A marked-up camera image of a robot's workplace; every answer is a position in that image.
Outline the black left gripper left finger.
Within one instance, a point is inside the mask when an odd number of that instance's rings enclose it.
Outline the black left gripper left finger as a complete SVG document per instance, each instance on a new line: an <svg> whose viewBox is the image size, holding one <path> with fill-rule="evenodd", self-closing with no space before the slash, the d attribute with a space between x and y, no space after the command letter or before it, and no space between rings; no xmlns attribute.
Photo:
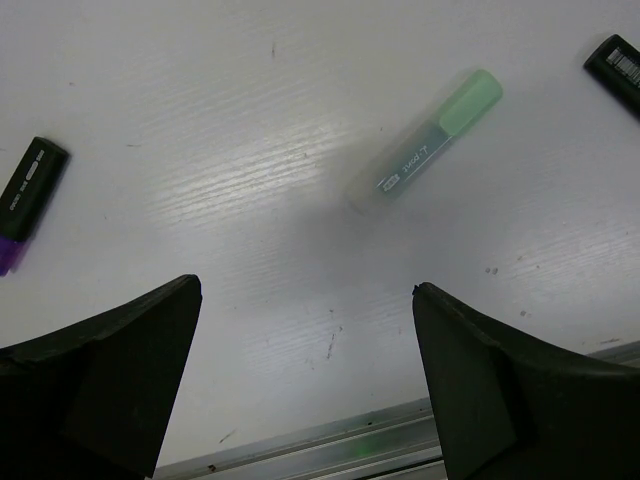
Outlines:
<svg viewBox="0 0 640 480"><path fill-rule="evenodd" d="M202 304L180 276L1 351L4 479L154 475Z"/></svg>

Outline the black purple-capped highlighter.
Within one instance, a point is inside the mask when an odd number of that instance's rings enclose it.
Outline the black purple-capped highlighter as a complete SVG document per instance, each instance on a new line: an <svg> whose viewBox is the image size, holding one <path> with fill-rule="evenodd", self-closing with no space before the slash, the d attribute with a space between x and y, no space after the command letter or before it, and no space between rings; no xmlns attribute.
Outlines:
<svg viewBox="0 0 640 480"><path fill-rule="evenodd" d="M7 275L31 241L70 155L54 142L34 137L1 195L1 276Z"/></svg>

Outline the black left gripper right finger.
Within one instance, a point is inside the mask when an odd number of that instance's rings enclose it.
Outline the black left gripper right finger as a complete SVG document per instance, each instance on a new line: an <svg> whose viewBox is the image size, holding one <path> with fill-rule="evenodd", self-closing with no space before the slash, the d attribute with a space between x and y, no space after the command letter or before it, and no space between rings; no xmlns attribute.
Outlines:
<svg viewBox="0 0 640 480"><path fill-rule="evenodd" d="M635 479L639 371L542 341L430 283L412 311L452 479Z"/></svg>

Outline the pastel green translucent highlighter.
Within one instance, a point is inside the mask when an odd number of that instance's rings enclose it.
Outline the pastel green translucent highlighter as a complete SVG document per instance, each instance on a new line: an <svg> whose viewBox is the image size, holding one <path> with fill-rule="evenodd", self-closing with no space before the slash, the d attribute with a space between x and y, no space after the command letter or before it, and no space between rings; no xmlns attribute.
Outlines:
<svg viewBox="0 0 640 480"><path fill-rule="evenodd" d="M485 69L470 73L425 121L353 179L347 188L349 203L362 214L391 205L502 96L493 74Z"/></svg>

